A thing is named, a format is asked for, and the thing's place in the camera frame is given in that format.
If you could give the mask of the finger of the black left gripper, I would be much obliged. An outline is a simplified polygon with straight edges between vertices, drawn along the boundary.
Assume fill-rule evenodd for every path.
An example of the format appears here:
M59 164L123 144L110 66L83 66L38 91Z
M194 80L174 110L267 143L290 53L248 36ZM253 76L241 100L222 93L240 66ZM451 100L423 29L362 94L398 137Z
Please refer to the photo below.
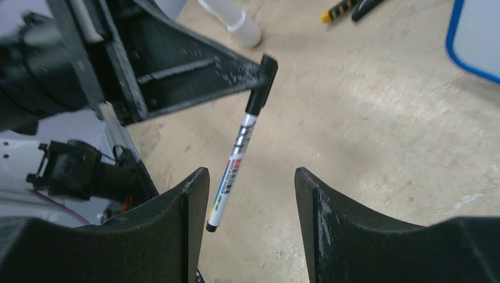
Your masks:
M270 88L269 60L254 62L171 20L153 1L98 1L123 125L246 90Z

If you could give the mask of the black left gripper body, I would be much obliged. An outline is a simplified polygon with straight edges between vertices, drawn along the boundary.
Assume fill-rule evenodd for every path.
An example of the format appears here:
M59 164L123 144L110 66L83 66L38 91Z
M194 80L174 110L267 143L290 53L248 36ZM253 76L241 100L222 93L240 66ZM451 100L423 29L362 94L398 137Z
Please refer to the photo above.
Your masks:
M121 107L96 1L1 2L1 130L35 133L42 119Z

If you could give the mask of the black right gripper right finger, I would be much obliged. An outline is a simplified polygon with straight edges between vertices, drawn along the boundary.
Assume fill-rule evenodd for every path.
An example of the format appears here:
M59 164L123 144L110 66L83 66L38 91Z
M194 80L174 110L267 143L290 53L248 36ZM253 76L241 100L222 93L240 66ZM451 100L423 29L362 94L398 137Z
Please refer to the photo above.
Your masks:
M310 282L498 282L499 218L431 226L370 209L308 169L294 175Z

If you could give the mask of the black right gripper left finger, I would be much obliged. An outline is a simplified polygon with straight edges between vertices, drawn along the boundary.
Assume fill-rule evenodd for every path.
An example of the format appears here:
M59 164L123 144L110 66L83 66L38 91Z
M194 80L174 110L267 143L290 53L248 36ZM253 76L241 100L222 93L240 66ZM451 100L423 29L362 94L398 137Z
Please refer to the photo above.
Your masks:
M2 282L196 282L210 187L200 167L102 225L1 219Z

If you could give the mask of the white marker pen black cap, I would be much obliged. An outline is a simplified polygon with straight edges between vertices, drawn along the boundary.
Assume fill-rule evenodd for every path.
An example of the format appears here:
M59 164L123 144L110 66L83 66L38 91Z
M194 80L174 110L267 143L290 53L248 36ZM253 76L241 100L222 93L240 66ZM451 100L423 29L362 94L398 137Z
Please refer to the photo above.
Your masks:
M267 102L278 71L278 62L269 55L262 56L260 66L267 75L267 82L263 86L251 90L244 117L240 124L233 149L229 155L225 171L222 175L212 209L208 216L206 224L206 230L208 232L215 232L221 224L231 189L234 187L239 168L248 148L258 116Z

